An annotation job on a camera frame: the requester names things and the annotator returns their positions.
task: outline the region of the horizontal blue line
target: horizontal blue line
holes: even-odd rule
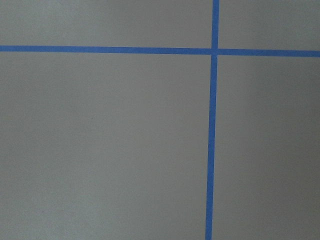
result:
[[[231,56],[274,56],[320,58],[320,51],[307,50],[267,50],[267,49],[227,49],[219,48],[218,55]]]
[[[211,48],[0,45],[0,52],[211,55]]]

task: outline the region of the blue tape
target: blue tape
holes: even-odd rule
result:
[[[0,45],[0,52],[211,55],[210,48]]]
[[[208,162],[206,182],[205,240],[212,240],[214,209],[214,174],[215,174],[215,138],[216,138],[216,98],[218,77],[218,36],[219,36],[219,0],[213,0],[211,32],[211,69],[210,69],[210,104]]]
[[[274,57],[306,57],[320,58],[320,51],[305,50],[268,50],[268,49],[227,49],[217,50],[218,55],[232,56],[274,56]]]

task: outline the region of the gray surface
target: gray surface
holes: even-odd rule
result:
[[[320,50],[319,0],[221,0],[219,47]]]
[[[214,240],[320,239],[320,59],[220,56]]]
[[[0,45],[210,48],[212,0],[2,0]]]
[[[204,239],[209,56],[0,53],[0,72],[0,239]]]

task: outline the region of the blue line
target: blue line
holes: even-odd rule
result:
[[[210,55],[210,48],[0,45],[0,52]]]
[[[218,75],[219,5],[220,5],[219,0],[213,0],[205,240],[212,240],[212,230],[213,230],[212,223],[213,223],[213,209],[214,209],[215,137],[216,137],[215,128],[216,128],[216,98],[217,98],[217,75]]]
[[[269,49],[227,49],[217,50],[218,55],[232,56],[274,56],[274,57],[306,57],[320,58],[320,51],[305,50],[269,50]]]

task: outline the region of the gray floor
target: gray floor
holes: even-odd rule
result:
[[[317,0],[221,0],[219,47],[320,50]],[[4,0],[0,45],[211,47],[211,0]],[[205,239],[210,56],[0,52],[0,239]],[[213,240],[320,239],[320,59],[219,56]]]

